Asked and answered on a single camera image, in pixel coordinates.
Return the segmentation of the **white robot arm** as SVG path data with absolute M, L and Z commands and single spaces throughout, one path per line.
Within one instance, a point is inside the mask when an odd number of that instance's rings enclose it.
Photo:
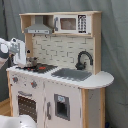
M 26 65 L 26 46 L 19 39 L 12 38 L 6 41 L 0 38 L 0 69 L 5 64 L 10 55 L 14 56 L 14 63 L 18 66 Z

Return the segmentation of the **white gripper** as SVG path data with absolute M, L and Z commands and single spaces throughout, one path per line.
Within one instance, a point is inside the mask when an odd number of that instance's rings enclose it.
M 26 47 L 25 43 L 19 39 L 13 38 L 11 40 L 12 47 L 16 51 L 14 55 L 14 63 L 24 66 L 26 64 Z

